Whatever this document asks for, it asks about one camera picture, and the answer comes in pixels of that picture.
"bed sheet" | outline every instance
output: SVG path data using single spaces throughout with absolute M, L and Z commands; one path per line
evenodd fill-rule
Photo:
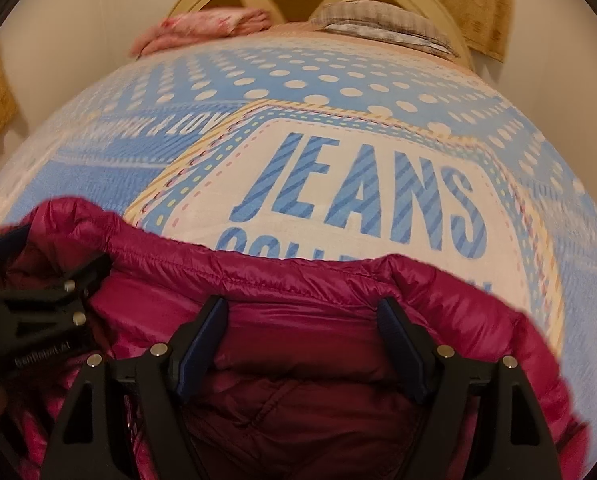
M 597 459 L 597 208 L 473 74 L 327 35 L 152 56 L 24 143 L 0 173 L 0 224 L 66 194 L 217 250 L 403 253 L 453 272 L 543 330 Z

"printed label patch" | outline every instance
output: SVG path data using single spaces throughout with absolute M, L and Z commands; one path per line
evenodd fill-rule
M 543 265 L 549 242 L 539 240 L 544 232 L 532 227 L 532 214 L 513 177 L 476 139 L 268 101 L 243 108 L 187 150 L 126 219 L 253 256 L 406 254 L 536 313 L 547 296 L 550 304 L 560 299 L 549 287 L 556 270 Z M 550 326 L 556 317 L 543 319 Z

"metal screw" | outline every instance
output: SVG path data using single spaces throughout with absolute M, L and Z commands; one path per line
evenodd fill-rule
M 160 357 L 167 353 L 167 345 L 165 343 L 156 343 L 149 349 L 150 354 L 154 357 Z
M 511 355 L 506 355 L 503 359 L 502 359 L 502 363 L 510 369 L 514 369 L 518 366 L 518 361 L 516 361 L 515 357 L 512 357 Z
M 101 363 L 102 363 L 102 356 L 101 356 L 101 354 L 90 355 L 87 358 L 87 365 L 90 366 L 90 367 L 92 367 L 92 368 L 96 368 Z
M 85 321 L 87 321 L 87 317 L 82 312 L 75 312 L 72 316 L 72 321 L 76 326 L 81 326 L 85 324 Z
M 450 357 L 454 357 L 454 355 L 456 355 L 456 351 L 454 351 L 454 349 L 451 348 L 450 345 L 441 345 L 436 349 L 436 351 L 438 352 L 438 355 L 440 355 L 441 357 L 445 357 L 446 359 L 449 359 Z

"quilted fabric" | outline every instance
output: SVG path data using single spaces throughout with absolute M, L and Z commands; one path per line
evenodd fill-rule
M 211 478 L 389 479 L 411 447 L 421 409 L 399 392 L 376 329 L 393 296 L 439 343 L 470 358 L 513 354 L 536 392 L 565 480 L 580 477 L 587 429 L 571 412 L 559 367 L 524 314 L 435 267 L 405 256 L 325 262 L 254 258 L 159 238 L 79 199 L 43 203 L 28 245 L 8 270 L 14 286 L 71 269 L 107 251 L 110 276 L 91 298 L 107 354 L 127 358 L 167 341 L 211 294 L 230 304 L 229 327 L 201 393 L 185 408 Z M 38 386 L 56 416 L 75 370 Z M 46 441 L 18 404 L 36 478 Z M 448 478 L 458 478 L 473 413 Z M 156 478 L 139 436 L 142 477 Z
M 438 30 L 432 20 L 416 12 L 403 10 L 391 4 L 370 0 L 337 2 L 323 7 L 311 20 L 315 25 L 327 27 L 334 23 L 362 23 L 426 38 L 451 50 L 449 38 Z
M 365 38 L 367 40 L 383 41 L 395 45 L 402 45 L 415 50 L 420 50 L 427 54 L 442 57 L 443 59 L 453 59 L 454 54 L 450 49 L 440 43 L 421 38 L 413 34 L 403 34 L 402 32 L 393 32 L 384 28 L 371 27 L 362 23 L 333 23 L 327 25 L 327 32 L 335 34 L 344 34 L 355 38 Z

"blue gripper pad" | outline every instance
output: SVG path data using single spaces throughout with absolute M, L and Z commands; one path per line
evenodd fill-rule
M 183 404 L 198 392 L 227 329 L 227 316 L 227 300 L 212 296 L 196 319 L 170 339 L 169 386 Z
M 378 303 L 376 322 L 405 395 L 422 404 L 434 393 L 429 380 L 435 369 L 431 337 L 422 326 L 411 323 L 392 298 Z

